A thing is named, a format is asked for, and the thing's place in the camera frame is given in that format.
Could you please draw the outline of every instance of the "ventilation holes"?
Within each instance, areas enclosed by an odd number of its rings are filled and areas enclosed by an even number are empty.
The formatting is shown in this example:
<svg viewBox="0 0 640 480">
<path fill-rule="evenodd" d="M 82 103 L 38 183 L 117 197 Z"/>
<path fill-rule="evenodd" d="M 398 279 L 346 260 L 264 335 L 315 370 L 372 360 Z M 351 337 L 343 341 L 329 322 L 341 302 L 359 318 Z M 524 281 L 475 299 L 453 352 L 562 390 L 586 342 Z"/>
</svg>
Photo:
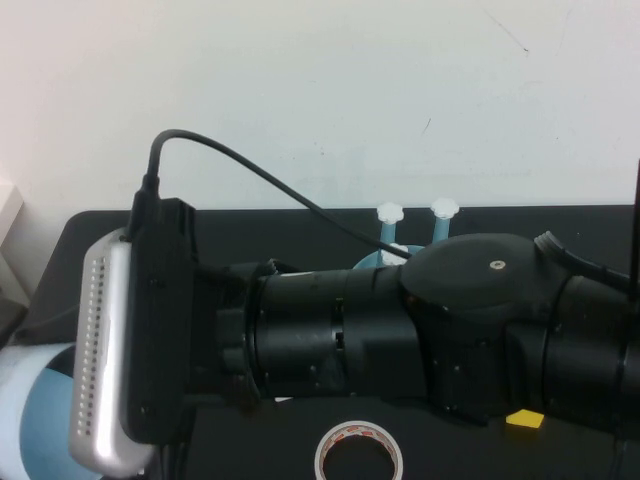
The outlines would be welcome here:
<svg viewBox="0 0 640 480">
<path fill-rule="evenodd" d="M 100 321 L 102 319 L 102 296 L 106 277 L 106 258 L 93 261 L 91 267 L 91 285 L 89 290 L 89 308 L 85 323 L 84 355 L 82 359 L 82 376 L 80 399 L 78 403 L 77 433 L 80 436 L 91 436 L 91 419 L 93 418 L 94 392 L 96 390 L 96 371 L 98 364 L 98 342 L 100 339 Z"/>
</svg>

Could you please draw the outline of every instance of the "black table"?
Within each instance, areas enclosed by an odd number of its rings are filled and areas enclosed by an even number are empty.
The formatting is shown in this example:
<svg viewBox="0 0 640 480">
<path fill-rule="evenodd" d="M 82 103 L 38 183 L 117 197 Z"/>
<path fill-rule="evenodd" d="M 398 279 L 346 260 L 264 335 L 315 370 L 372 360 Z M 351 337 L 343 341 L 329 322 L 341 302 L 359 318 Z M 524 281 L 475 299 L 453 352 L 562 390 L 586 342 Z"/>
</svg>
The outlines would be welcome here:
<svg viewBox="0 0 640 480">
<path fill-rule="evenodd" d="M 352 226 L 378 236 L 373 209 L 336 210 Z M 427 244 L 432 216 L 406 209 L 400 243 Z M 87 248 L 123 226 L 127 212 L 85 212 L 67 223 L 21 327 L 23 343 L 75 339 L 81 264 Z M 468 208 L 451 235 L 509 232 L 533 238 L 551 230 L 575 253 L 627 271 L 631 208 Z M 305 210 L 201 211 L 201 261 L 212 265 L 279 258 L 304 270 L 349 268 L 370 249 Z M 313 478 L 313 457 L 324 433 L 346 420 L 368 420 L 397 440 L 406 479 L 602 479 L 612 454 L 609 435 L 553 419 L 523 432 L 495 421 L 487 428 L 452 425 L 427 411 L 376 399 L 297 399 L 264 402 L 251 416 L 232 409 L 201 409 L 189 457 L 189 479 Z M 640 448 L 631 444 L 621 478 L 640 478 Z M 376 478 L 353 465 L 345 478 Z"/>
</svg>

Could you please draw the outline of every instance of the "yellow sticker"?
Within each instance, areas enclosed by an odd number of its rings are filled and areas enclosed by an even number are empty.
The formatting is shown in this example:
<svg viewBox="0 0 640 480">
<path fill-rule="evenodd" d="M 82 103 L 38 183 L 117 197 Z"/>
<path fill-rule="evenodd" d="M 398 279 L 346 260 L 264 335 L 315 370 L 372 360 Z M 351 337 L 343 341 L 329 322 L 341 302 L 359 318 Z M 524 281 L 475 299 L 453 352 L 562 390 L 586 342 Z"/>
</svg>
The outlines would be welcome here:
<svg viewBox="0 0 640 480">
<path fill-rule="evenodd" d="M 530 412 L 529 410 L 520 410 L 507 416 L 507 423 L 510 425 L 518 425 L 520 427 L 540 428 L 544 415 L 541 413 Z"/>
</svg>

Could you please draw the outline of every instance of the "roll of tape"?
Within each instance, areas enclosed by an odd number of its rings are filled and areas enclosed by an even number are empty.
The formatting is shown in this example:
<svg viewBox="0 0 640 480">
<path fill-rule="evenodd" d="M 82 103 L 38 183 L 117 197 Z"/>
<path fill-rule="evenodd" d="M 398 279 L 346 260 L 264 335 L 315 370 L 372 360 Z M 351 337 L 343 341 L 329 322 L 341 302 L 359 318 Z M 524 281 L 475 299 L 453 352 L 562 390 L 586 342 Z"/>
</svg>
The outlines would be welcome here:
<svg viewBox="0 0 640 480">
<path fill-rule="evenodd" d="M 402 478 L 402 473 L 404 471 L 402 452 L 400 452 L 398 443 L 389 434 L 389 432 L 375 423 L 352 420 L 350 422 L 344 422 L 340 425 L 336 425 L 329 430 L 324 437 L 322 437 L 322 440 L 320 440 L 314 460 L 316 480 L 326 480 L 326 477 L 324 476 L 324 461 L 327 458 L 329 450 L 331 450 L 331 448 L 340 440 L 356 435 L 369 437 L 380 442 L 391 456 L 391 461 L 394 465 L 393 480 L 400 480 Z"/>
</svg>

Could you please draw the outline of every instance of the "black cable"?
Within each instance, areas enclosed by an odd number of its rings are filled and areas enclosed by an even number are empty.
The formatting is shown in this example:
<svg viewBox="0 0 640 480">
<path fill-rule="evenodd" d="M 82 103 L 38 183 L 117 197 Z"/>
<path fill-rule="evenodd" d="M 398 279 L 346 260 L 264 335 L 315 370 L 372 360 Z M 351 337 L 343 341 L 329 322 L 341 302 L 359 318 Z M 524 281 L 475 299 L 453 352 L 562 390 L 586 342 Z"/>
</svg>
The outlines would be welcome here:
<svg viewBox="0 0 640 480">
<path fill-rule="evenodd" d="M 284 192 L 285 194 L 287 194 L 288 196 L 293 198 L 298 203 L 301 203 L 302 205 L 307 207 L 315 215 L 317 215 L 320 218 L 322 218 L 323 220 L 331 223 L 335 227 L 337 227 L 340 230 L 342 230 L 344 233 L 346 233 L 348 235 L 351 235 L 352 237 L 360 240 L 363 243 L 366 243 L 367 245 L 370 245 L 370 246 L 372 246 L 374 248 L 379 248 L 381 250 L 385 250 L 385 251 L 387 251 L 389 253 L 393 253 L 394 255 L 397 255 L 398 257 L 406 258 L 406 259 L 411 258 L 411 254 L 410 253 L 402 251 L 402 250 L 400 250 L 398 248 L 395 248 L 395 247 L 392 247 L 390 245 L 387 245 L 384 242 L 381 242 L 379 240 L 376 240 L 374 238 L 369 237 L 368 235 L 366 235 L 363 232 L 360 232 L 358 230 L 354 230 L 353 228 L 347 226 L 346 224 L 342 223 L 340 220 L 335 218 L 333 215 L 331 215 L 330 213 L 328 213 L 327 211 L 322 209 L 320 206 L 316 205 L 315 203 L 313 203 L 308 198 L 304 197 L 303 195 L 299 194 L 298 192 L 296 192 L 294 189 L 292 189 L 288 185 L 286 185 L 283 182 L 281 182 L 280 180 L 278 180 L 276 177 L 271 175 L 269 172 L 267 172 L 267 171 L 263 170 L 262 168 L 258 167 L 256 164 L 254 164 L 252 161 L 250 161 L 246 157 L 243 157 L 239 153 L 235 152 L 234 150 L 231 150 L 229 147 L 227 147 L 227 146 L 225 146 L 225 145 L 223 145 L 223 144 L 221 144 L 219 142 L 216 142 L 215 140 L 212 140 L 212 139 L 210 139 L 208 137 L 205 137 L 203 135 L 199 135 L 197 133 L 189 132 L 189 131 L 186 131 L 186 130 L 165 130 L 164 132 L 161 132 L 155 138 L 153 143 L 151 144 L 151 153 L 149 155 L 149 167 L 147 169 L 147 176 L 145 178 L 151 179 L 151 178 L 157 178 L 158 177 L 158 171 L 159 171 L 159 168 L 160 168 L 160 154 L 162 152 L 162 147 L 165 144 L 165 142 L 167 142 L 168 140 L 171 140 L 172 138 L 182 138 L 184 140 L 191 140 L 192 142 L 196 142 L 196 143 L 199 143 L 201 145 L 205 145 L 205 146 L 207 146 L 209 148 L 212 148 L 214 150 L 217 150 L 218 152 L 222 153 L 223 155 L 226 155 L 227 157 L 231 158 L 232 160 L 235 160 L 236 162 L 238 162 L 243 167 L 251 170 L 253 173 L 258 175 L 260 178 L 262 178 L 263 180 L 266 180 L 271 185 L 273 185 L 274 187 L 276 187 L 280 191 Z"/>
</svg>

